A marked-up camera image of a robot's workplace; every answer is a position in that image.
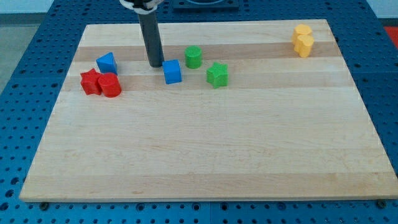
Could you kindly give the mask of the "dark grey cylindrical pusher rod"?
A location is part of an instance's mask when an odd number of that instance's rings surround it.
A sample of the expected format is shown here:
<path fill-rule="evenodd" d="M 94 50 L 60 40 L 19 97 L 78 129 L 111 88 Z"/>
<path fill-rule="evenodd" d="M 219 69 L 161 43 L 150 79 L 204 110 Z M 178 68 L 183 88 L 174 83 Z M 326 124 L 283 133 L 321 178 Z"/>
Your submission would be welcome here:
<path fill-rule="evenodd" d="M 139 14 L 138 18 L 149 65 L 154 68 L 159 68 L 164 61 L 164 53 L 157 16 L 155 12 L 152 12 L 149 14 Z"/>

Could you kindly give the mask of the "white rod mount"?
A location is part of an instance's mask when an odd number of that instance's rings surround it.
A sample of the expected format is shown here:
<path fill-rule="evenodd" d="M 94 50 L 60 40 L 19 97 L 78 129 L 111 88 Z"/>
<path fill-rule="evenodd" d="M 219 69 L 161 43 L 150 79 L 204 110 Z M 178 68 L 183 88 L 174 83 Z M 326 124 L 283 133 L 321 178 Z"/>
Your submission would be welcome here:
<path fill-rule="evenodd" d="M 163 0 L 119 0 L 119 2 L 137 14 L 150 14 L 157 10 L 157 6 L 163 3 Z"/>

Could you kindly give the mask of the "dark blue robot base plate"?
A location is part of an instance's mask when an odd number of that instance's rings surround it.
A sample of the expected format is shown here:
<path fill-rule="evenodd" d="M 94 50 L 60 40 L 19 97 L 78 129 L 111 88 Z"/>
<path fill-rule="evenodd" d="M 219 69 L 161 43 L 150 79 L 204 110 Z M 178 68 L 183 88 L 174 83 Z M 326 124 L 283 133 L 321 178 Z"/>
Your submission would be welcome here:
<path fill-rule="evenodd" d="M 170 4 L 175 11 L 239 8 L 239 0 L 171 0 Z"/>

